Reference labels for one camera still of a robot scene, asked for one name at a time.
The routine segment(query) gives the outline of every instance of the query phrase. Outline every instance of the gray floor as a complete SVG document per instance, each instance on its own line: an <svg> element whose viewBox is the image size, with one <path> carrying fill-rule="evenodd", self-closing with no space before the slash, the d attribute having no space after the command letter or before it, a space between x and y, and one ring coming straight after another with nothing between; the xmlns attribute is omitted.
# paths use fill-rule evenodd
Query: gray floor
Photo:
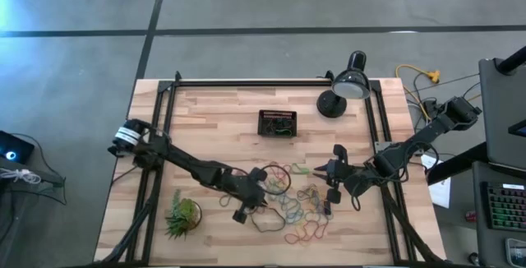
<svg viewBox="0 0 526 268"><path fill-rule="evenodd" d="M0 30L144 30L153 5L0 0ZM158 28L520 25L525 9L525 0L164 0ZM526 32L156 37L145 77L171 78L176 70L186 78L313 77L342 70L361 49L369 76L393 76L397 65L410 63L439 69L448 81L477 73L479 59L509 55L525 40ZM143 43L144 37L0 38L0 130L40 140L49 163L67 176L68 196L67 206L43 198L31 204L8 266L72 266L93 258L115 163L106 147L125 117ZM403 70L404 82L411 85L414 75ZM421 95L443 102L477 80ZM430 85L425 78L418 84ZM435 145L455 154L484 139L481 119ZM477 248L462 219L471 210L463 199L469 180L468 174L454 180L453 210L436 210L447 255L458 262Z"/></svg>

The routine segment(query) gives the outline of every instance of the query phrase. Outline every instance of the wooden table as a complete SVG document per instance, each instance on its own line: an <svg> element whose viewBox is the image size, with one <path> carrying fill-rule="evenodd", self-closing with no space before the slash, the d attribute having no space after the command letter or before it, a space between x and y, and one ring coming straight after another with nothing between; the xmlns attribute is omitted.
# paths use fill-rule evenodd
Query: wooden table
<svg viewBox="0 0 526 268"><path fill-rule="evenodd" d="M380 79L390 130L394 141L405 141L413 134L413 125L399 79ZM129 118L151 121L158 80L139 80L131 103ZM373 154L363 100L348 100L344 116L324 118L316 109L318 95L326 87L179 87L171 122L173 144L199 159L218 160L250 170L274 161L297 163L313 169L326 164L334 144L348 150L351 164L360 164ZM376 119L379 119L376 106ZM298 112L298 136L274 139L258 136L260 109ZM380 131L379 120L376 120ZM118 161L115 176L132 166L132 159ZM441 236L431 204L423 171L409 167L410 179L404 184L405 200L411 223L435 254L444 258ZM100 231L95 260L110 253L132 221L141 171L136 170L116 182L109 193L104 222ZM296 196L311 183L325 194L327 186L319 178L293 175L290 196ZM186 240L168 239L164 220L173 193L201 205L203 219ZM342 201L333 205L334 218L321 239L307 245L288 244L284 235L295 233L288 225L275 233L259 233L247 219L245 224L232 220L238 201L223 208L221 193L199 186L190 174L165 163L164 176L155 222L150 264L152 266L262 266L262 265L384 265L391 264L385 214L380 190L372 187L360 197L362 210L355 211L349 194L342 188ZM277 202L272 206L279 208ZM401 228L397 234L402 255L406 254ZM138 241L141 251L144 230Z"/></svg>

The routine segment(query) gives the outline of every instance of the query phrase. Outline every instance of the keyboard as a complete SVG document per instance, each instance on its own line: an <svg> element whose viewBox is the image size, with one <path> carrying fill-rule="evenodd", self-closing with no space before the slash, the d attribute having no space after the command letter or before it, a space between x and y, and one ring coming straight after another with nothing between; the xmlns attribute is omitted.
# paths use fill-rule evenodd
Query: keyboard
<svg viewBox="0 0 526 268"><path fill-rule="evenodd" d="M526 186L482 183L490 229L526 232Z"/></svg>

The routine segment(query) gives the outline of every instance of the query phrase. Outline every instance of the potted plant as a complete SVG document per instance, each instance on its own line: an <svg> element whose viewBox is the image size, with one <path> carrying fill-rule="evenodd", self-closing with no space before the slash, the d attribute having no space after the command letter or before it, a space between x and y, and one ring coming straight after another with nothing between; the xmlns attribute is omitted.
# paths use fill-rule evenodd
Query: potted plant
<svg viewBox="0 0 526 268"><path fill-rule="evenodd" d="M170 238L178 238L184 234L186 239L187 233L193 230L201 222L202 211L199 205L192 199L181 199L181 190L173 194L172 209L166 217L168 231L166 234Z"/></svg>

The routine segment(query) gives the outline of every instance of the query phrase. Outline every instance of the black desk lamp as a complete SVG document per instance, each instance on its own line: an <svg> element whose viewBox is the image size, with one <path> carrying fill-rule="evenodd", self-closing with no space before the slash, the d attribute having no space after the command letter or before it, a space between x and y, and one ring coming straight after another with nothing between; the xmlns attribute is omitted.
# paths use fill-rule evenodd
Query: black desk lamp
<svg viewBox="0 0 526 268"><path fill-rule="evenodd" d="M318 111L328 118L337 118L344 114L347 108L346 99L366 99L371 93L369 79L363 72L367 56L362 51L351 53L348 59L347 70L341 72L336 78L331 71L326 78L332 80L330 90L324 91L316 106Z"/></svg>

